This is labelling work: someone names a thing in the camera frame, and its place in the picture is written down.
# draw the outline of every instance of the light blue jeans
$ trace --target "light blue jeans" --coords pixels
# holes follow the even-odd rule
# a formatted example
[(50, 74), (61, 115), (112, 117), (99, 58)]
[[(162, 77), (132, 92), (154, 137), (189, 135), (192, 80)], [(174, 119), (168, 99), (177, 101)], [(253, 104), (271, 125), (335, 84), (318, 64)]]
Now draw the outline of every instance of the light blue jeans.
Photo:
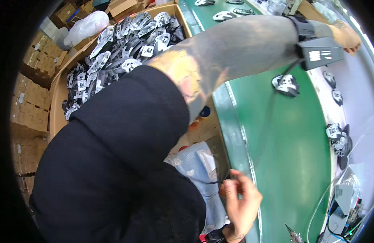
[(207, 169), (207, 162), (202, 161), (203, 157), (199, 156), (202, 153), (212, 154), (205, 142), (196, 143), (175, 155), (168, 156), (164, 162), (174, 166), (178, 172), (190, 178), (198, 188), (206, 203), (206, 220), (201, 234), (208, 234), (214, 229), (220, 229), (224, 224), (228, 224), (229, 220), (219, 198), (219, 185), (203, 183), (216, 182), (217, 177), (214, 178), (211, 174), (211, 170), (214, 169), (213, 163), (211, 169)]

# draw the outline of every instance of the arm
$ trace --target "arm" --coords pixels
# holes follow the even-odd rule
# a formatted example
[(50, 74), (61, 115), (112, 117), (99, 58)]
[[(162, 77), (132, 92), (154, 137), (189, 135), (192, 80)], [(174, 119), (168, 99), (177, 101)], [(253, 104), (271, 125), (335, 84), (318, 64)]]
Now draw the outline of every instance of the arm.
[[(347, 41), (349, 36), (341, 29), (348, 31), (350, 27), (342, 23), (337, 26), (310, 23), (317, 37), (334, 36), (343, 47), (357, 46)], [(182, 41), (153, 58), (149, 66), (162, 71), (175, 83), (189, 107), (191, 122), (222, 83), (294, 62), (297, 42), (297, 31), (288, 18), (238, 17)]]

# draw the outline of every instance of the person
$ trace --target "person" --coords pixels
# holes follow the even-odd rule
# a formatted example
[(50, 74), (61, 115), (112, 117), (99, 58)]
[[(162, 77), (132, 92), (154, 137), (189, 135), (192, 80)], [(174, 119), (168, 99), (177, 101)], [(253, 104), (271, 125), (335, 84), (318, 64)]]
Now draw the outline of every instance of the person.
[[(344, 22), (309, 21), (354, 53)], [(72, 113), (39, 163), (30, 205), (48, 242), (200, 242), (205, 204), (163, 160), (222, 83), (294, 62), (297, 30), (281, 16), (225, 21), (139, 66)], [(239, 242), (262, 195), (232, 170), (220, 193), (230, 224), (211, 242)]]

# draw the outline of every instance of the white label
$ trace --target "white label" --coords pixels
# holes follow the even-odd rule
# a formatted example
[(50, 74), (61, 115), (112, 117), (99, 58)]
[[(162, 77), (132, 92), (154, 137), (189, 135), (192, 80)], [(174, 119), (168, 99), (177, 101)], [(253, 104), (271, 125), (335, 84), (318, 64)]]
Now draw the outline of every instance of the white label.
[(21, 93), (19, 95), (19, 98), (18, 98), (18, 102), (22, 104), (22, 102), (24, 102), (24, 96), (25, 96), (25, 93)]
[(310, 51), (309, 52), (310, 61), (320, 61), (321, 60), (321, 54), (319, 51)]
[(34, 49), (37, 51), (38, 48), (40, 47), (40, 45), (41, 45), (41, 42), (37, 43), (37, 45), (34, 47)]

